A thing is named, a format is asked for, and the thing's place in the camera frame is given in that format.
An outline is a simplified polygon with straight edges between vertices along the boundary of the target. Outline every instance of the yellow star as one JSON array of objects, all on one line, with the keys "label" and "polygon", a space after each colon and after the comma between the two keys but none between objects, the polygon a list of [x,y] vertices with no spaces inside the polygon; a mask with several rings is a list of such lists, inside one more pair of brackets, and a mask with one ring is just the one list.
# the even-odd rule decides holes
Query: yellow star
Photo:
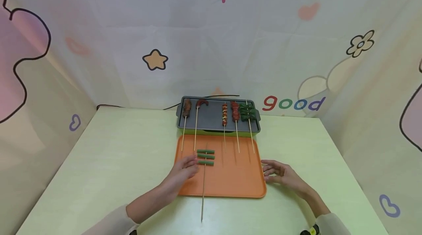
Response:
[{"label": "yellow star", "polygon": [[149,70],[152,71],[155,69],[166,69],[166,61],[169,60],[169,58],[162,55],[158,49],[153,49],[149,55],[144,55],[142,60],[147,63]]}]

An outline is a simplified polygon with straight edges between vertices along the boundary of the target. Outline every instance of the sleeve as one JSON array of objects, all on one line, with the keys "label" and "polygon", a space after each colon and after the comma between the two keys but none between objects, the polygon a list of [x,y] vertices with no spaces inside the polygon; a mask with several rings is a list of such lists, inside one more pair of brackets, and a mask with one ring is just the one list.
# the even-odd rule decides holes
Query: sleeve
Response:
[{"label": "sleeve", "polygon": [[319,216],[316,224],[321,235],[350,235],[347,227],[334,213]]},{"label": "sleeve", "polygon": [[126,206],[111,211],[82,235],[129,235],[139,224],[127,216]]}]

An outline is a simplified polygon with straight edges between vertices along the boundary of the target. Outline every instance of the green bean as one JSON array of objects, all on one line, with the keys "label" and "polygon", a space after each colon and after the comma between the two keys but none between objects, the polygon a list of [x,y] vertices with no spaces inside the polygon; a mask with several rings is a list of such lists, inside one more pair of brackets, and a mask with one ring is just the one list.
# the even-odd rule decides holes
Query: green bean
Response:
[{"label": "green bean", "polygon": [[202,154],[214,154],[214,150],[204,150],[204,149],[198,149],[198,150],[196,150],[196,152],[199,154],[199,153],[202,153]]},{"label": "green bean", "polygon": [[210,154],[197,154],[198,157],[202,157],[202,158],[210,158],[210,159],[215,159],[214,155],[210,155]]},{"label": "green bean", "polygon": [[198,164],[200,165],[214,165],[213,161],[199,160]]}]

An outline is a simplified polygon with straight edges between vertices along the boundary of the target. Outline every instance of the hand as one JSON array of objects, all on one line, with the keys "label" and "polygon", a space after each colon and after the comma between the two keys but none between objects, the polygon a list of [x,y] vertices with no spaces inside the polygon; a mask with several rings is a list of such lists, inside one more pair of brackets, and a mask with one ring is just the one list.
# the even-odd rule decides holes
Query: hand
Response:
[{"label": "hand", "polygon": [[198,172],[198,160],[196,155],[189,155],[178,160],[171,169],[168,176],[161,182],[159,188],[166,196],[166,201],[170,204],[180,191],[184,182],[194,177]]},{"label": "hand", "polygon": [[275,160],[261,160],[264,179],[267,183],[280,183],[292,189],[299,197],[305,199],[312,188],[289,166]]}]

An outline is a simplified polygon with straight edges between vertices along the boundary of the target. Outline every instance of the wooden skewer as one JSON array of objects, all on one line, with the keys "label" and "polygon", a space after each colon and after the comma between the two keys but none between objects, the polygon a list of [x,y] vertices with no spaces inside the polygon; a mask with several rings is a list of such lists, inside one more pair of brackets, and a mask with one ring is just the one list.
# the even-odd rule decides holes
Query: wooden skewer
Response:
[{"label": "wooden skewer", "polygon": [[226,151],[226,125],[224,125],[223,137],[224,137],[224,152],[225,152]]},{"label": "wooden skewer", "polygon": [[206,168],[206,164],[204,164],[204,180],[203,180],[203,184],[202,184],[202,207],[201,207],[201,223],[202,223],[202,219],[204,217],[204,197],[205,197],[205,168]]},{"label": "wooden skewer", "polygon": [[183,144],[184,144],[184,130],[186,128],[186,116],[185,116],[185,124],[183,125],[183,137],[182,137],[182,152],[183,152]]},{"label": "wooden skewer", "polygon": [[240,147],[239,147],[239,135],[238,135],[238,133],[237,133],[237,121],[236,121],[236,138],[237,138],[237,140],[238,140],[238,151],[239,151],[239,154],[240,154]]},{"label": "wooden skewer", "polygon": [[252,150],[253,150],[253,153],[255,153],[255,147],[253,146],[253,136],[252,136],[251,119],[248,119],[248,122],[249,122],[249,131],[251,132]]},{"label": "wooden skewer", "polygon": [[199,107],[196,107],[196,118],[195,118],[195,139],[193,140],[193,151],[196,150],[196,127],[198,125],[198,109]]}]

